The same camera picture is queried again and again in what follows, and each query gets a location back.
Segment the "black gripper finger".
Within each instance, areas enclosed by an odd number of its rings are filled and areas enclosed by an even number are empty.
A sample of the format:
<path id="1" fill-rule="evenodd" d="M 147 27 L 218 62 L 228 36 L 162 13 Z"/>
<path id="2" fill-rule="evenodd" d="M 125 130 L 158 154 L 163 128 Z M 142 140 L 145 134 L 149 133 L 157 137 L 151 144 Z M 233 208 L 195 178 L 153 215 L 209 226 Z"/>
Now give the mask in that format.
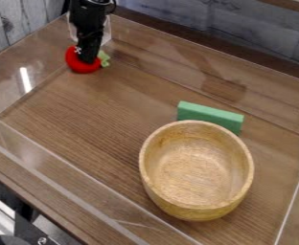
<path id="1" fill-rule="evenodd" d="M 83 34 L 76 35 L 76 46 L 75 52 L 78 54 L 78 58 L 84 62 L 90 63 L 90 55 L 88 55 L 88 48 L 90 48 L 90 41 L 88 38 Z"/>
<path id="2" fill-rule="evenodd" d="M 99 30 L 98 32 L 92 33 L 91 40 L 90 40 L 90 62 L 94 63 L 95 59 L 99 54 L 99 50 L 102 48 L 103 43 L 103 37 L 104 37 L 104 31 Z"/>

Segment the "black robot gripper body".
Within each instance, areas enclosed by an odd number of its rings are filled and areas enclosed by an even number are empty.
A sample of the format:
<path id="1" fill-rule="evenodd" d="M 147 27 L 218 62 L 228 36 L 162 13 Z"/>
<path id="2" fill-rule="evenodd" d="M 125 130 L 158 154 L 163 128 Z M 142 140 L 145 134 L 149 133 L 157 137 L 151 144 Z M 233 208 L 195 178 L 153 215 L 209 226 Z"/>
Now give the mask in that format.
<path id="1" fill-rule="evenodd" d="M 72 39 L 99 34 L 104 30 L 107 16 L 115 9 L 117 0 L 71 0 L 68 27 Z"/>

